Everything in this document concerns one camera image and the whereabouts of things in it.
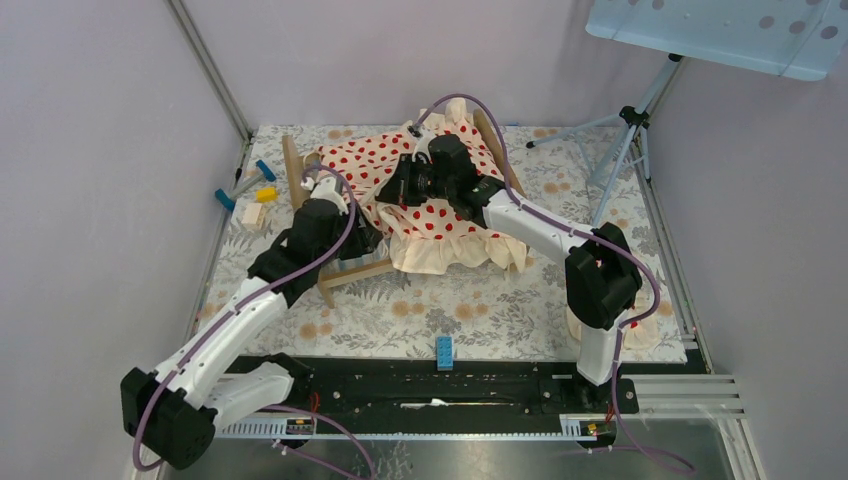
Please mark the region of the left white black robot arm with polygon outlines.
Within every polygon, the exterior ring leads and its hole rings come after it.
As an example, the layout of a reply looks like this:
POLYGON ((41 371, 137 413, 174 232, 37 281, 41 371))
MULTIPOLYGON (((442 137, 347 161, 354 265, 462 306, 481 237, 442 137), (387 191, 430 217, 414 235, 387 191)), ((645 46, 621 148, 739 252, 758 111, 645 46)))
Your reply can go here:
POLYGON ((318 281, 321 268, 353 244, 362 224, 356 202, 310 198, 250 266, 247 278, 216 316, 151 371, 134 368, 120 382, 123 426, 133 439, 134 467, 167 463, 185 469, 222 429, 280 404, 296 411, 309 401, 307 380, 264 363, 234 380, 221 377, 273 320, 318 281))

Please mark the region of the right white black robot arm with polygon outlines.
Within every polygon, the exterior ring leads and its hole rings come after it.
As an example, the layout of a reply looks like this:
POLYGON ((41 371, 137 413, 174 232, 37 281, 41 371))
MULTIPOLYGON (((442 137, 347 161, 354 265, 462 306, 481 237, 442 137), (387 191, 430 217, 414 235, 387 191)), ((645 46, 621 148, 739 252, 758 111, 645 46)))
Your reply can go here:
POLYGON ((562 264, 566 302, 581 324, 575 402, 597 412, 613 398, 610 380, 620 346, 618 328, 636 300, 642 279, 623 232, 606 223, 597 229, 569 224, 485 174, 454 134, 421 139, 422 152, 403 153, 377 198, 418 207, 446 201, 461 219, 509 235, 562 264))

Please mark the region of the large strawberry print cushion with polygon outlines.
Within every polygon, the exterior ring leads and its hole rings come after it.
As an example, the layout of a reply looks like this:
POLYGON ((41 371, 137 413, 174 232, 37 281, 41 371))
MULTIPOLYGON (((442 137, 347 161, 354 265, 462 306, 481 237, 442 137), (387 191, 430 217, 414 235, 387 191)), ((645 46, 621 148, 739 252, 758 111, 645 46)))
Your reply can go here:
POLYGON ((365 218, 389 238, 395 269, 441 275, 452 264, 476 267, 492 261, 503 269, 524 271, 526 244, 463 220, 445 200, 396 206, 377 199, 395 172, 399 156, 415 150, 418 140, 408 132, 410 125, 406 122, 384 133, 321 145, 311 154, 350 183, 365 218))

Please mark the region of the wooden pet bed frame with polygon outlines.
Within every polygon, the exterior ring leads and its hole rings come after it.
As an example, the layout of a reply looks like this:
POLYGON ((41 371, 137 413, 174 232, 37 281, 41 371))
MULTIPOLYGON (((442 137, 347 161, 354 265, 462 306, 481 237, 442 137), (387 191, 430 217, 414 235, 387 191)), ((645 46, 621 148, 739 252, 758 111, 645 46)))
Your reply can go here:
MULTIPOLYGON (((341 137, 337 137, 330 144, 341 143, 348 139, 350 138, 343 139, 341 137)), ((288 175, 291 204, 293 209, 299 209, 307 198, 307 191, 303 190, 299 184, 303 170, 308 166, 321 164, 320 161, 311 154, 314 149, 306 153, 300 153, 291 135, 286 134, 282 138, 283 159, 288 175)), ((389 256, 389 238, 383 234, 383 240, 374 253, 352 260, 337 259, 331 261, 321 270, 318 279, 318 288, 326 304, 329 307, 333 307, 335 302, 329 292, 330 288, 392 270, 397 269, 394 268, 393 262, 389 256)))

